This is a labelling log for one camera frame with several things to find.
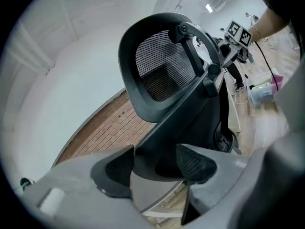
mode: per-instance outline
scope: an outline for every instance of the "white cable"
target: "white cable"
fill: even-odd
[[[236,94],[235,94],[234,98],[235,98],[235,103],[236,103],[236,104],[246,104],[247,102],[249,102],[249,95],[248,95],[248,100],[247,100],[247,102],[245,102],[245,103],[238,103],[238,102],[236,102]]]

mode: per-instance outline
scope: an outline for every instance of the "white wall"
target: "white wall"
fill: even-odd
[[[248,28],[250,27],[250,19],[246,18],[245,13],[248,12],[260,17],[266,8],[262,0],[233,0],[228,2],[219,12],[213,11],[209,16],[206,16],[201,26],[211,36],[222,38],[224,34],[219,29],[221,27],[226,29],[231,20]]]
[[[78,41],[65,39],[71,35],[56,15],[58,0],[37,0],[29,7],[22,23],[56,64],[46,76],[37,76],[18,114],[5,152],[12,158],[7,169],[16,171],[14,183],[48,172],[79,128],[124,87],[119,41],[133,23],[152,14],[156,1],[90,0],[90,8],[86,1],[66,0]]]

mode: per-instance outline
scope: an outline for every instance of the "wooden floor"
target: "wooden floor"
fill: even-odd
[[[290,78],[299,63],[299,51],[293,50],[284,31],[276,35],[277,44],[271,37],[267,42],[260,42],[261,48],[271,67],[284,76],[284,83]],[[243,76],[257,76],[267,72],[267,65],[256,45],[249,48],[254,63],[237,64]],[[239,147],[245,156],[261,147],[268,147],[278,137],[289,131],[289,126],[281,110],[275,104],[254,107],[247,101],[246,88],[236,94],[241,132],[238,134]],[[153,127],[153,124],[141,120],[134,112],[126,93],[101,110],[74,138],[63,152],[58,163],[71,157],[81,156],[100,150],[115,148],[125,144],[137,144]],[[165,208],[183,208],[187,187],[180,185],[159,206]],[[147,218],[157,228],[180,228],[180,219]]]

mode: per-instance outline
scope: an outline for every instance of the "ceiling light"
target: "ceiling light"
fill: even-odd
[[[206,9],[207,9],[210,13],[213,12],[213,10],[212,10],[212,8],[211,8],[211,6],[210,6],[209,4],[207,4],[205,7],[206,7]]]

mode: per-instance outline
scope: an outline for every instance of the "black mesh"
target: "black mesh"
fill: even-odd
[[[161,31],[139,45],[136,65],[146,90],[159,102],[174,95],[195,77],[182,45],[172,43],[168,31]]]

